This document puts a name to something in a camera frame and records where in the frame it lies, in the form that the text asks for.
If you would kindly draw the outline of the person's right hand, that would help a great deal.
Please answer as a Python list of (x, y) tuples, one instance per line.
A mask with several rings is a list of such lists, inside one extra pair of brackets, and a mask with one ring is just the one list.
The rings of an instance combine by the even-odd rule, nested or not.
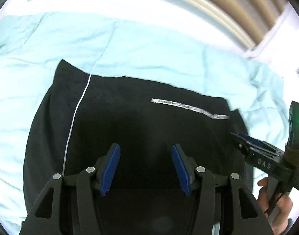
[[(268, 178), (265, 177), (261, 179), (260, 181), (258, 181), (257, 185), (261, 187), (261, 189), (259, 190), (257, 203), (261, 207), (262, 211), (265, 212), (269, 207), (266, 193)], [(279, 213), (271, 224), (271, 228), (275, 235), (283, 234), (283, 232), (286, 230), (289, 224), (288, 216), (292, 210), (293, 203), (289, 196), (284, 195), (277, 202), (277, 206), (279, 208)]]

